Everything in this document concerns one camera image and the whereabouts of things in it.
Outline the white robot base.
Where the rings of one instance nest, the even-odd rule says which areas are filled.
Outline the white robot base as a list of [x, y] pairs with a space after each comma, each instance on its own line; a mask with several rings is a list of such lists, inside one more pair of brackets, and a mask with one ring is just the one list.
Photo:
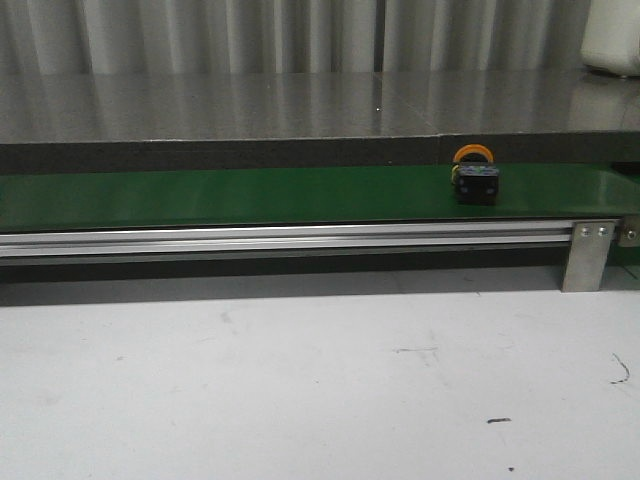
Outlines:
[[580, 55], [590, 68], [618, 76], [638, 76], [639, 1], [593, 0]]

